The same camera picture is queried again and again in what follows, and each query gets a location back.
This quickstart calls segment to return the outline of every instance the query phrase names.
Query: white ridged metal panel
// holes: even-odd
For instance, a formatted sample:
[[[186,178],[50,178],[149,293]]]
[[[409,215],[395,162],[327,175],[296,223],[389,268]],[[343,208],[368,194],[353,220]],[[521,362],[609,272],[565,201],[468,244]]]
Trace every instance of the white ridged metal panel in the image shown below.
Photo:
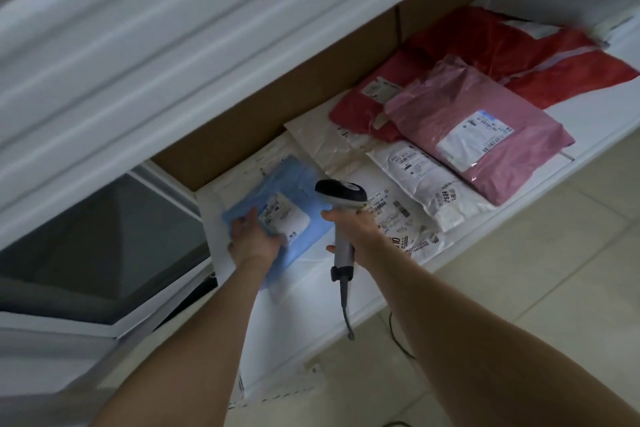
[[[0,248],[400,0],[9,0]]]

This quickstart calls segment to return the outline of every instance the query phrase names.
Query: glass panel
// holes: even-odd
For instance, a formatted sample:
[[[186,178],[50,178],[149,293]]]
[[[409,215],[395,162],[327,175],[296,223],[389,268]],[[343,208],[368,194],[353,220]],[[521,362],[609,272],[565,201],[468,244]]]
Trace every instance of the glass panel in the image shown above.
[[[0,309],[112,325],[208,257],[200,221],[125,175],[0,252]]]

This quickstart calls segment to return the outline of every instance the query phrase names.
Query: blue package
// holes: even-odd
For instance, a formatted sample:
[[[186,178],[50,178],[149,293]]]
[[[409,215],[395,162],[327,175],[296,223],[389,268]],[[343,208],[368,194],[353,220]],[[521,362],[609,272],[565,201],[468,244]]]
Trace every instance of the blue package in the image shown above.
[[[244,199],[222,213],[229,227],[233,220],[245,216],[256,206],[268,234],[286,237],[287,246],[280,248],[265,279],[267,286],[276,282],[285,269],[333,228],[333,223],[320,216],[320,212],[331,209],[331,205],[323,203],[315,191],[316,182],[323,177],[290,155]]]

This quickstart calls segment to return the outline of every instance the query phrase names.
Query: cord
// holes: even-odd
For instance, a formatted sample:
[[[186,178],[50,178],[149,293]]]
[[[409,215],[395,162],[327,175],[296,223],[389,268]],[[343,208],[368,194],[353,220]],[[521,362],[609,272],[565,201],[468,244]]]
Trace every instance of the cord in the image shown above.
[[[347,277],[340,278],[340,303],[342,304],[342,315],[344,316],[344,323],[347,325],[349,334],[347,337],[349,341],[356,340],[356,334],[353,333],[351,323],[349,322],[349,316],[347,316],[347,298],[349,296],[349,279]]]
[[[405,350],[404,346],[400,344],[400,342],[396,339],[396,335],[394,334],[394,327],[391,325],[391,316],[393,315],[394,315],[393,312],[389,312],[389,330],[391,331],[391,339],[394,340],[394,342],[396,343],[396,346],[402,350],[402,352],[405,354],[405,356],[407,356],[407,358],[411,358],[412,360],[417,360],[416,357],[413,356],[411,353],[409,353],[409,351]]]

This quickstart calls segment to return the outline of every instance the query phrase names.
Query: hand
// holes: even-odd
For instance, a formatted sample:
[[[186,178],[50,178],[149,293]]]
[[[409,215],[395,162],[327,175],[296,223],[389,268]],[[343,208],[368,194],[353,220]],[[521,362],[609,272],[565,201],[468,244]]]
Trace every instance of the hand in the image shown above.
[[[270,237],[262,229],[255,206],[246,217],[231,222],[231,243],[227,249],[237,268],[258,267],[266,274],[282,245],[282,237]]]
[[[355,248],[356,262],[364,268],[367,268],[375,257],[378,246],[390,243],[380,232],[373,215],[369,212],[362,210],[354,213],[334,208],[321,212],[321,215],[325,220],[335,223],[337,231],[347,237]],[[329,245],[326,249],[333,253],[335,247]]]

